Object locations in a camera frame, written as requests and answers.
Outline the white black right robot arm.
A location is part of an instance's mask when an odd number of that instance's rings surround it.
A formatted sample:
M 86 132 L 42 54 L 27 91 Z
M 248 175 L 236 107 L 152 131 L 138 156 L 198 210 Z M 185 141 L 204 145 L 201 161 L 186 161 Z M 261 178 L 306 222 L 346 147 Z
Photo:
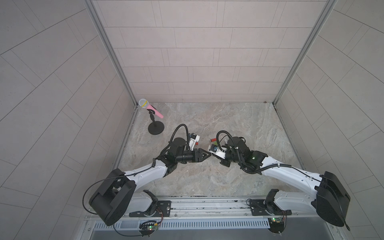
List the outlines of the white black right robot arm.
M 237 163 L 247 174 L 272 177 L 300 190 L 299 193 L 270 190 L 264 203 L 269 214 L 282 215 L 286 211 L 316 213 L 329 224 L 348 226 L 346 217 L 351 197 L 335 174 L 301 170 L 263 152 L 250 150 L 243 137 L 225 134 L 229 138 L 226 144 L 216 143 L 209 147 L 223 166 Z

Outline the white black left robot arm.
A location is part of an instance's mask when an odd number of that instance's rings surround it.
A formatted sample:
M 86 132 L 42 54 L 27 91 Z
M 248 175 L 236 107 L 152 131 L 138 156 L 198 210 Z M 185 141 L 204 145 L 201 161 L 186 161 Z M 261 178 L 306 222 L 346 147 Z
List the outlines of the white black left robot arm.
M 99 187 L 89 199 L 87 212 L 99 216 L 107 226 L 114 225 L 125 214 L 151 217 L 160 212 L 158 198 L 149 190 L 139 192 L 138 189 L 170 175 L 178 164 L 201 163 L 212 155 L 195 147 L 199 136 L 187 132 L 186 137 L 172 135 L 149 165 L 125 172 L 115 169 L 97 181 Z

